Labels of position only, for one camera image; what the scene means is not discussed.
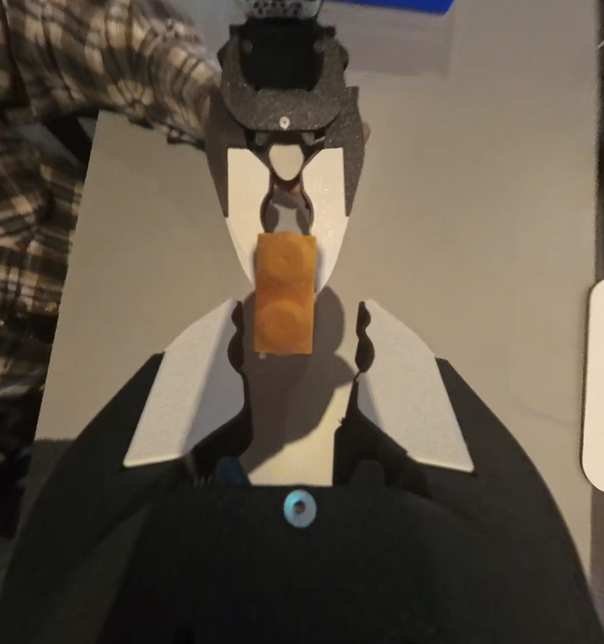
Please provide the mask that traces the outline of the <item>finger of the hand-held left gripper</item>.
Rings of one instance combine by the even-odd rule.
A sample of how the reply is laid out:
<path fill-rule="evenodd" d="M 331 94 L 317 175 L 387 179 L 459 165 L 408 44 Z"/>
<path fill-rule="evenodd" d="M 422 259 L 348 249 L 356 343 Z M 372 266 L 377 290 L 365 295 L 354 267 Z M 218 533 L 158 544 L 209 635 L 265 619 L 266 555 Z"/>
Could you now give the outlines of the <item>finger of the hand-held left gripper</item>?
<path fill-rule="evenodd" d="M 255 282 L 254 254 L 264 231 L 262 210 L 271 187 L 270 169 L 251 150 L 228 149 L 226 226 L 250 282 Z"/>
<path fill-rule="evenodd" d="M 342 148 L 321 149 L 301 172 L 301 188 L 311 210 L 309 233 L 316 240 L 315 291 L 329 282 L 348 225 Z"/>

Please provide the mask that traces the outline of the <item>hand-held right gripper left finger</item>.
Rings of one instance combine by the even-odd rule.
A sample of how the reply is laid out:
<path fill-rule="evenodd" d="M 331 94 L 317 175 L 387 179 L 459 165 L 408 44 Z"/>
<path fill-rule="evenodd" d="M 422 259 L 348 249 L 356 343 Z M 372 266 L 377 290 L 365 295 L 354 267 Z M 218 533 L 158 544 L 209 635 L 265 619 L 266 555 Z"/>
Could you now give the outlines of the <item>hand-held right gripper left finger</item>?
<path fill-rule="evenodd" d="M 162 353 L 123 465 L 191 457 L 197 470 L 211 470 L 223 457 L 242 456 L 252 438 L 242 304 L 227 300 Z"/>

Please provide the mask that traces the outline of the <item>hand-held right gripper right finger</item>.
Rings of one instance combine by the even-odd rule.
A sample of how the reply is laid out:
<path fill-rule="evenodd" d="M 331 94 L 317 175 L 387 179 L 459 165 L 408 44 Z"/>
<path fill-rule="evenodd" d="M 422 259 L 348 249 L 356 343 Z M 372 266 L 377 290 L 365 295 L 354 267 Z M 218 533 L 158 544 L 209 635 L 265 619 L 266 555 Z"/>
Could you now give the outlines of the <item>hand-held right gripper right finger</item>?
<path fill-rule="evenodd" d="M 373 300 L 359 303 L 357 373 L 338 428 L 338 474 L 362 461 L 384 474 L 413 463 L 475 471 L 437 358 L 409 327 Z"/>

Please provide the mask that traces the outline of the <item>yellow toy block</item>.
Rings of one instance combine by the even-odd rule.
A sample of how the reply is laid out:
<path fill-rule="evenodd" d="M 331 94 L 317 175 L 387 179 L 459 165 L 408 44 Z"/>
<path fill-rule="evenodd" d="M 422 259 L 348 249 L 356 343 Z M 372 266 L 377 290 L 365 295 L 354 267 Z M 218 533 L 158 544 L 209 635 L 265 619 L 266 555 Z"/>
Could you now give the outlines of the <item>yellow toy block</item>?
<path fill-rule="evenodd" d="M 316 240 L 261 233 L 255 253 L 254 350 L 307 356 L 314 337 Z"/>

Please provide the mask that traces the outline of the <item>person's left forearm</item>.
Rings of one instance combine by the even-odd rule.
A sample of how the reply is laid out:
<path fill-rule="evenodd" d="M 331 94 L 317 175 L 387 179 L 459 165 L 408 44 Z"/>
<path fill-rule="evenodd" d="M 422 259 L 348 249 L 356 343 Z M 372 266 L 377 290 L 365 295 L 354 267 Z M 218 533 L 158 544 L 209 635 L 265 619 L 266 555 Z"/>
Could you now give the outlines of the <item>person's left forearm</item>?
<path fill-rule="evenodd" d="M 0 118 L 106 110 L 205 138 L 217 62 L 166 1 L 0 1 Z"/>

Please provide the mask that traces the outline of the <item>person's plaid shirt torso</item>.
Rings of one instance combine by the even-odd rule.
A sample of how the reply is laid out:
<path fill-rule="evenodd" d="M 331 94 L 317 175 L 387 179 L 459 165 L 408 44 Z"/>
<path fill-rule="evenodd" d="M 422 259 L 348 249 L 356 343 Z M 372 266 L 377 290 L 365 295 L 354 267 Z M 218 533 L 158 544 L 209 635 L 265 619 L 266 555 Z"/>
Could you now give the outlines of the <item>person's plaid shirt torso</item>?
<path fill-rule="evenodd" d="M 81 170 L 0 122 L 0 398 L 37 391 L 46 380 Z"/>

